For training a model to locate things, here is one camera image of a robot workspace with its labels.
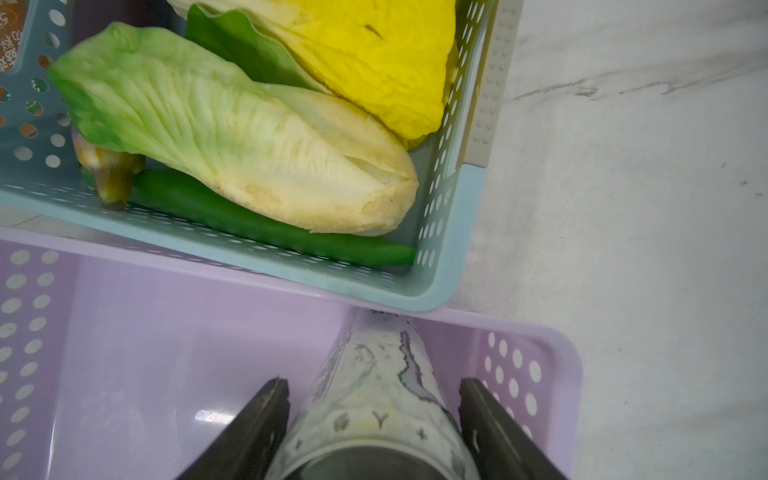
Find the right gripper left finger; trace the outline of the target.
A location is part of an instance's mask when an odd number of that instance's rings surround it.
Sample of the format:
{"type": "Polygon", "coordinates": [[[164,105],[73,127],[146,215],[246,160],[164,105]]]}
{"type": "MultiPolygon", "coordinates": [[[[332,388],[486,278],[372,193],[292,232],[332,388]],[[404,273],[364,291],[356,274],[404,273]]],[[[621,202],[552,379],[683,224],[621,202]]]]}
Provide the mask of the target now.
{"type": "Polygon", "coordinates": [[[267,381],[178,480],[264,479],[286,436],[289,384],[267,381]]]}

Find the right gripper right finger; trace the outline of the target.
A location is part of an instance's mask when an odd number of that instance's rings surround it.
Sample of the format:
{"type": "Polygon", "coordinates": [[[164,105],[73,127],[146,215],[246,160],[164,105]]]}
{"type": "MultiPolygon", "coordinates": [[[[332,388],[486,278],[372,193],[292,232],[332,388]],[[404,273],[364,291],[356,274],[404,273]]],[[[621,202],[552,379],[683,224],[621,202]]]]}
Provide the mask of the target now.
{"type": "Polygon", "coordinates": [[[462,436],[483,480],[566,480],[476,378],[460,384],[462,436]]]}

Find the white Monster can back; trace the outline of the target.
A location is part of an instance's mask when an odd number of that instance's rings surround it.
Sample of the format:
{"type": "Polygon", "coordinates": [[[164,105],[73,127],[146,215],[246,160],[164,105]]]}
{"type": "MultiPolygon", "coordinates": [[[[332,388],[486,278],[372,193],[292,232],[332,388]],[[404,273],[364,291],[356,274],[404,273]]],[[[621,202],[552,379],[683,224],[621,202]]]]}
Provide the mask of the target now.
{"type": "Polygon", "coordinates": [[[346,321],[268,479],[477,479],[414,321],[346,321]]]}

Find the purple plastic basket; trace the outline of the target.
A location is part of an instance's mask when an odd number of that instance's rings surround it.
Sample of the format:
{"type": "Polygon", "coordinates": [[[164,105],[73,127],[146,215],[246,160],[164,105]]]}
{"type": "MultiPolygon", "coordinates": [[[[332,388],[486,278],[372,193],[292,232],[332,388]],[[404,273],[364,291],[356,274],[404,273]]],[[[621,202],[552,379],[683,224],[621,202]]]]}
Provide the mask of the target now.
{"type": "Polygon", "coordinates": [[[583,367],[555,330],[407,313],[170,252],[9,228],[1,475],[178,479],[276,377],[289,384],[288,431],[360,309],[414,321],[461,436],[461,380],[476,378],[568,476],[583,367]]]}

